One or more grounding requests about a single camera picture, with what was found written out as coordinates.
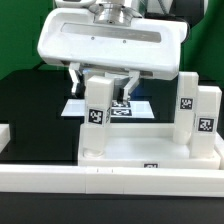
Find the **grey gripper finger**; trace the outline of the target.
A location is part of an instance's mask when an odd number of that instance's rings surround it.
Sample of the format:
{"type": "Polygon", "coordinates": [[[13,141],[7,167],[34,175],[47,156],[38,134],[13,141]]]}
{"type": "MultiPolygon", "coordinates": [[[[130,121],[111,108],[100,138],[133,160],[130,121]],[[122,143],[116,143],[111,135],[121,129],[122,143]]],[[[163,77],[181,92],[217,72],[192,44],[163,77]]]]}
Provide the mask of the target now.
{"type": "Polygon", "coordinates": [[[69,65],[69,74],[73,82],[71,93],[74,98],[81,99],[84,97],[84,83],[80,72],[79,63],[71,63],[69,65]]]}

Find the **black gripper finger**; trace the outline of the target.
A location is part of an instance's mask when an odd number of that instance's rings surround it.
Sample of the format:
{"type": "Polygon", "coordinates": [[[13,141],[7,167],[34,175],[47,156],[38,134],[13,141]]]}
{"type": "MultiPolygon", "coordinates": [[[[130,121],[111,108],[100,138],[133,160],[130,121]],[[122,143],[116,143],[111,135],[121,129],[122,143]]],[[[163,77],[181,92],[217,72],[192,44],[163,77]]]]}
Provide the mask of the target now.
{"type": "Polygon", "coordinates": [[[118,102],[128,102],[130,100],[130,94],[139,85],[140,72],[130,70],[128,73],[127,84],[119,89],[119,94],[117,97],[118,102]]]}

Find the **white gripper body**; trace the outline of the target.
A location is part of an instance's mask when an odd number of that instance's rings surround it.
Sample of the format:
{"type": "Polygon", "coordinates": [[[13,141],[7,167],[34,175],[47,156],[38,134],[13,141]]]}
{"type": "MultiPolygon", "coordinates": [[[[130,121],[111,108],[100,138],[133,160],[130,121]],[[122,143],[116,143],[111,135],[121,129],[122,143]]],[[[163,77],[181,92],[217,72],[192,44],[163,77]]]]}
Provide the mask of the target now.
{"type": "Polygon", "coordinates": [[[186,36],[184,22],[134,18],[128,26],[97,24],[87,9],[57,8],[45,20],[37,50],[50,65],[108,66],[171,80],[186,36]]]}

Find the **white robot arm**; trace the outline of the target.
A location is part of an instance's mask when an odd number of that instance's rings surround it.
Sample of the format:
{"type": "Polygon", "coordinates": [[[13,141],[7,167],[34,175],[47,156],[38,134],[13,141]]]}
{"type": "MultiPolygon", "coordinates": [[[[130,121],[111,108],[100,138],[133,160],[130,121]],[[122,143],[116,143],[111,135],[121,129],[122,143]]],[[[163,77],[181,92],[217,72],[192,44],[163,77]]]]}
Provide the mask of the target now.
{"type": "Polygon", "coordinates": [[[181,45],[207,11],[206,0],[53,0],[37,50],[49,65],[69,69],[72,95],[87,77],[124,75],[117,99],[127,101],[141,78],[172,80],[181,45]]]}

